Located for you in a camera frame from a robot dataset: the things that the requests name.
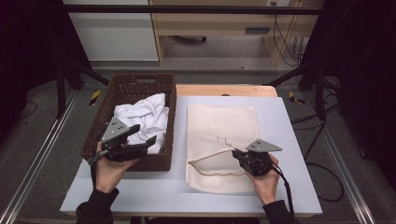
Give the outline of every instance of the white cloth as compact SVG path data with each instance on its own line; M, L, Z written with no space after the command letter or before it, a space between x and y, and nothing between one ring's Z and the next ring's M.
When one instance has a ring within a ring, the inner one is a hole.
M114 116L128 127L140 124L140 131L128 137L130 144L144 143L157 135L156 143L148 148L148 154L158 154L165 142L169 108L165 106L165 94L152 95L134 105L116 105Z
M189 105L187 185L219 194L253 192L251 180L231 150L246 151L246 146L258 138L253 106Z

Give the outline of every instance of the white tabletop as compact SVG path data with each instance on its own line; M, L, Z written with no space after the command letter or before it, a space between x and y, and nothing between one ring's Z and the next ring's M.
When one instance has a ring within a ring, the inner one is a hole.
M188 105L253 105L256 107L261 138L282 147L272 152L290 183L297 217L321 214L318 197L306 169L304 158L290 124L282 98L246 96L178 96L175 119L172 167L169 172L128 172L117 188L120 195L111 210L120 216L176 217L262 217L262 204L253 193L241 195L210 194L186 185L186 129ZM82 161L61 207L75 214L80 203L92 192L90 167ZM284 182L279 179L278 200L285 200Z

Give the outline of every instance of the tripod leg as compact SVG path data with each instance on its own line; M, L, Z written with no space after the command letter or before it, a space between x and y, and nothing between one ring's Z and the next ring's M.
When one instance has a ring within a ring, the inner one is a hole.
M315 98L315 109L317 110L318 116L321 120L326 119L326 112L324 111L324 101L323 101L323 89L324 89L324 76L323 69L318 66L316 69L318 72L317 76L317 89L316 89L316 98Z
M88 69L88 68L86 68L86 67L84 67L84 66L82 66L82 65L80 65L80 64L78 64L76 62L71 62L70 66L75 68L75 69L77 69L78 71L83 72L86 75L98 80L99 82L101 82L102 84L104 84L106 86L108 86L108 84L110 83L110 81L107 80L106 78L101 77L100 75L94 73L91 69Z
M309 66L310 66L310 63L303 64L303 65L301 65L301 66L289 71L286 75L284 75L284 76L282 76L282 77L280 77L280 78L278 78L278 79L276 79L276 80L274 80L274 81L272 81L270 83L263 84L263 86L276 87L276 86L282 84L283 82L291 79L292 77L295 77L295 76L303 74L309 68Z
M56 71L56 87L58 91L58 114L56 119L60 118L66 109L66 96L64 92L64 75L62 74L62 67L59 65Z
M300 90L302 91L306 91L309 90L312 85L315 82L315 79L317 79L317 74L318 74L318 66L312 66L311 69L307 69L303 75L303 77L301 78L298 86L300 88Z

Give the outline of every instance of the brown woven basket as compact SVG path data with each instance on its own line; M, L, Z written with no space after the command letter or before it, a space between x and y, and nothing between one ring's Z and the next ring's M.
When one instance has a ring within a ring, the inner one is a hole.
M175 75L173 74L114 75L96 113L81 156L85 160L92 157L100 135L107 126L106 123L110 122L114 116L116 105L133 105L137 101L157 93L165 93L165 105L169 107L164 150L160 154L148 154L141 158L129 171L169 171L171 169L177 99Z

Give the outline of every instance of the beige cloth bag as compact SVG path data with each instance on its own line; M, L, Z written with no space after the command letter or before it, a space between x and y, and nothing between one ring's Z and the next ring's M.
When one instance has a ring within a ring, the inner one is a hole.
M260 138L254 106L189 105L187 185L205 192L253 192L251 180L231 150L246 150Z

